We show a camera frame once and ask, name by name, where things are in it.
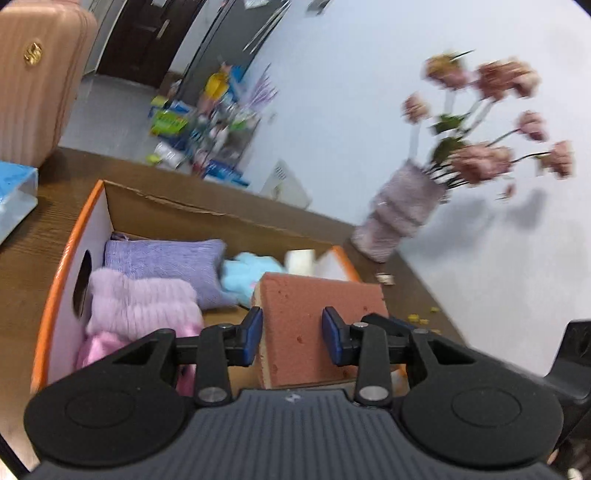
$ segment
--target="pink fur fabric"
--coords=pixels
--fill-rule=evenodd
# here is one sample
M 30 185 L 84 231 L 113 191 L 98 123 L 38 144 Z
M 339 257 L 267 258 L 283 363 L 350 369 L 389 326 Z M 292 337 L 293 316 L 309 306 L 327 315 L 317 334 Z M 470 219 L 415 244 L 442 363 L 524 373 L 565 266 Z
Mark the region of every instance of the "pink fur fabric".
M 199 327 L 184 328 L 178 333 L 179 337 L 197 336 L 201 332 Z M 129 345 L 129 341 L 110 332 L 100 332 L 86 339 L 78 352 L 76 370 L 88 367 L 88 365 L 115 353 L 120 348 Z M 195 383 L 195 365 L 182 365 L 179 367 L 177 391 L 181 395 L 192 396 Z
M 99 268 L 90 276 L 92 293 L 125 303 L 197 302 L 197 293 L 189 282 L 179 278 L 143 278 L 132 280 L 110 268 Z
M 203 329 L 197 294 L 184 280 L 145 278 L 132 280 L 108 268 L 90 275 L 92 315 L 86 326 L 89 336 L 116 333 L 131 341 L 160 328 L 180 335 L 188 327 Z

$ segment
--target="purple cushion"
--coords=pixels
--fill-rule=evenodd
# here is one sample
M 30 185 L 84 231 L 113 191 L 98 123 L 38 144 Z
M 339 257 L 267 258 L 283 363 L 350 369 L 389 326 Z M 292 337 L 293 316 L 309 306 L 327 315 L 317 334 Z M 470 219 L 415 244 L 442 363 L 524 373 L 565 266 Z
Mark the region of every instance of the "purple cushion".
M 202 310 L 216 309 L 236 305 L 236 298 L 222 290 L 217 277 L 225 249 L 221 240 L 109 240 L 105 266 L 129 278 L 181 278 L 197 292 Z

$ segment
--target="flower vase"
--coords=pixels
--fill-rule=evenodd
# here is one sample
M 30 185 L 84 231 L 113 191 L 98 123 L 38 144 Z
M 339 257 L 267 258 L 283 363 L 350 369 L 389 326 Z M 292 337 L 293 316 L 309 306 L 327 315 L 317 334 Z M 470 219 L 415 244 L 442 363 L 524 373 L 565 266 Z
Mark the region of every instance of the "flower vase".
M 447 192 L 411 160 L 394 173 L 372 201 L 372 213 L 351 237 L 370 259 L 384 263 L 403 237 L 414 236 Z

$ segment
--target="sponge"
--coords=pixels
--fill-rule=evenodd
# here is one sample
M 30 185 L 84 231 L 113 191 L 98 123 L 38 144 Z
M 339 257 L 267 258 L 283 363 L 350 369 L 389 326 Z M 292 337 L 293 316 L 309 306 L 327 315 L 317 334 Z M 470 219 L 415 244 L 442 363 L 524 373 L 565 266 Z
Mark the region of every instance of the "sponge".
M 254 293 L 262 307 L 263 337 L 258 368 L 263 388 L 285 388 L 352 380 L 357 367 L 336 367 L 322 339 L 322 310 L 334 307 L 345 323 L 368 313 L 388 316 L 377 284 L 266 273 Z

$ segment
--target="door handle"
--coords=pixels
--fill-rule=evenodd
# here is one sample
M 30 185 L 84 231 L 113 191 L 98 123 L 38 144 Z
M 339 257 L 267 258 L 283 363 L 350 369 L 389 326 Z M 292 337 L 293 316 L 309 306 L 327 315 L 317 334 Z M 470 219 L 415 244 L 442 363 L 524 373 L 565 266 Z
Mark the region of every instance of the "door handle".
M 166 29 L 168 28 L 169 23 L 170 23 L 170 20 L 164 21 L 164 23 L 162 24 L 162 27 L 160 28 L 160 31 L 158 32 L 158 35 L 156 35 L 156 40 L 160 40 L 162 38 L 162 35 L 164 35 L 164 32 L 166 32 Z

